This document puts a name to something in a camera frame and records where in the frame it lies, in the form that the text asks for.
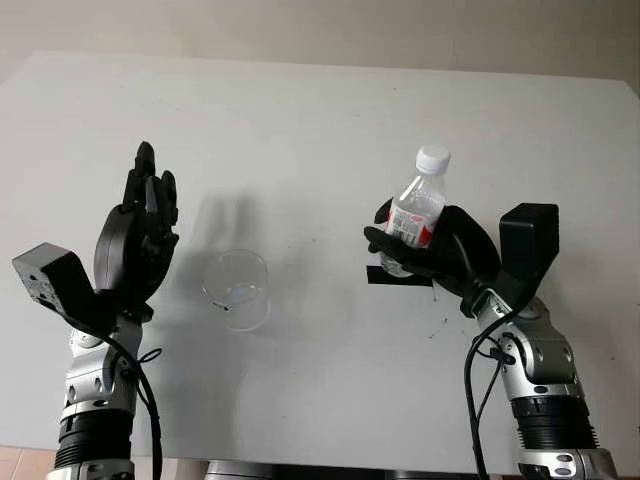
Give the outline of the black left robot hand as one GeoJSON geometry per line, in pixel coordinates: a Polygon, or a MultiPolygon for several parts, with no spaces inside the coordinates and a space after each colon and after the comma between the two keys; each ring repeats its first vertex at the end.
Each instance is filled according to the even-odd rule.
{"type": "Polygon", "coordinates": [[[122,202],[108,214],[94,253],[96,293],[119,310],[138,310],[168,273],[179,235],[176,180],[156,175],[152,145],[141,142],[122,202]]]}

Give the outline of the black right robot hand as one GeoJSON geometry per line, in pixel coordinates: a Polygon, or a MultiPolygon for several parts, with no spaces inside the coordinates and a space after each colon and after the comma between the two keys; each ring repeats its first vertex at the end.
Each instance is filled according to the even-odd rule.
{"type": "Polygon", "coordinates": [[[377,225],[390,212],[386,201],[376,212],[374,224],[364,228],[371,253],[382,253],[411,276],[430,279],[461,298],[463,315],[473,318],[473,304],[500,268],[497,249],[486,231],[462,208],[442,210],[427,247],[412,249],[377,225]]]}

